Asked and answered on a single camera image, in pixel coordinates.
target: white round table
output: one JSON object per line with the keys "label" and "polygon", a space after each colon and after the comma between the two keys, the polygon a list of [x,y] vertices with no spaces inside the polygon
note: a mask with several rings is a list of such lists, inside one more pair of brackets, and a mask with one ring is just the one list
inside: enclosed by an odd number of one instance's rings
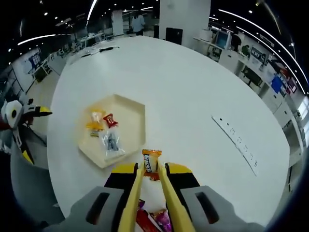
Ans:
{"label": "white round table", "polygon": [[[162,150],[162,163],[187,166],[244,221],[267,225],[283,192],[289,145],[262,100],[233,73],[186,47],[143,36],[110,43],[120,48],[68,62],[54,93],[47,153],[64,216],[91,189],[104,186],[114,167],[92,163],[79,151],[74,131],[82,110],[116,93],[145,104],[144,148]],[[259,160],[257,176],[211,116],[228,120],[246,139]],[[142,162],[141,151],[125,162]],[[141,198],[148,208],[164,206],[159,182],[144,180]]]}

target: white pillar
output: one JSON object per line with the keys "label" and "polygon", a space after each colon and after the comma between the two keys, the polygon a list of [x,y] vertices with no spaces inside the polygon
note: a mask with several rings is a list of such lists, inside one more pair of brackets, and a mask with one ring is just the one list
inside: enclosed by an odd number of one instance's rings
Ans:
{"label": "white pillar", "polygon": [[183,46],[192,48],[193,37],[208,27],[211,0],[161,0],[159,38],[166,28],[183,29]]}
{"label": "white pillar", "polygon": [[112,31],[114,36],[124,34],[124,23],[121,10],[112,12]]}

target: hexagonal tray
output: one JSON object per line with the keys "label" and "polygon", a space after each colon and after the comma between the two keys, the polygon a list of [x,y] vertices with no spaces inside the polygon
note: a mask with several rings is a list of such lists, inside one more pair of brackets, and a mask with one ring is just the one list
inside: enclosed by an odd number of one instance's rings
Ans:
{"label": "hexagonal tray", "polygon": [[[89,129],[85,127],[91,121],[90,109],[113,114],[114,120],[118,122],[117,130],[125,155],[105,160],[105,151],[99,138],[91,137]],[[116,94],[111,95],[86,108],[77,123],[77,129],[79,149],[97,166],[105,168],[135,153],[145,144],[145,105]]]}

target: power strip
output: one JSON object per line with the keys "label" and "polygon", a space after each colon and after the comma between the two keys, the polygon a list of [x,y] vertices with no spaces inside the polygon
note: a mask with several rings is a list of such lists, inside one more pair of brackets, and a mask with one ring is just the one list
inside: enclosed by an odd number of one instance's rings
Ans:
{"label": "power strip", "polygon": [[217,125],[225,132],[225,134],[230,138],[233,142],[235,147],[240,151],[242,156],[245,158],[251,170],[253,171],[254,175],[257,176],[258,174],[258,161],[255,158],[253,152],[246,146],[244,140],[236,131],[236,129],[231,126],[227,121],[222,118],[216,118],[211,116],[211,118],[217,123]]}

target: person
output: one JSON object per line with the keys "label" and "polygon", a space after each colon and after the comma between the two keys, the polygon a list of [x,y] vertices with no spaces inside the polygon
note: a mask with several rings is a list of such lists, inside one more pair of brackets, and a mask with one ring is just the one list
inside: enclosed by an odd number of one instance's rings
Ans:
{"label": "person", "polygon": [[132,19],[132,29],[136,35],[143,35],[143,29],[145,25],[144,16],[141,15],[141,11],[137,11]]}
{"label": "person", "polygon": [[234,33],[232,35],[232,41],[231,41],[231,46],[233,47],[233,51],[238,52],[238,46],[241,45],[241,39],[237,35],[237,33]]}

